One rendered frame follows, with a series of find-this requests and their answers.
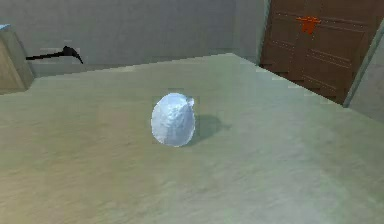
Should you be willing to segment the pale blue egg-shaped object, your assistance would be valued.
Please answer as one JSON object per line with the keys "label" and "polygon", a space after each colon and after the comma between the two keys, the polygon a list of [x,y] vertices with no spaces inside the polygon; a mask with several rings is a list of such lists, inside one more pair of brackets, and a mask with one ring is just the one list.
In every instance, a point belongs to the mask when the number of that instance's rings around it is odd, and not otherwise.
{"label": "pale blue egg-shaped object", "polygon": [[195,131],[194,99],[169,93],[154,106],[151,116],[153,137],[161,144],[181,147],[188,144]]}

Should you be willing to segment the brown panelled room door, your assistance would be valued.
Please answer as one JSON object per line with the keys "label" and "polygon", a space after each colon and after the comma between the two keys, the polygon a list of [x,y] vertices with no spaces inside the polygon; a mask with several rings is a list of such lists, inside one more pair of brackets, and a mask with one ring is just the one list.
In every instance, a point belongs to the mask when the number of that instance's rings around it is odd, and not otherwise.
{"label": "brown panelled room door", "polygon": [[260,66],[342,104],[383,19],[384,0],[271,0]]}

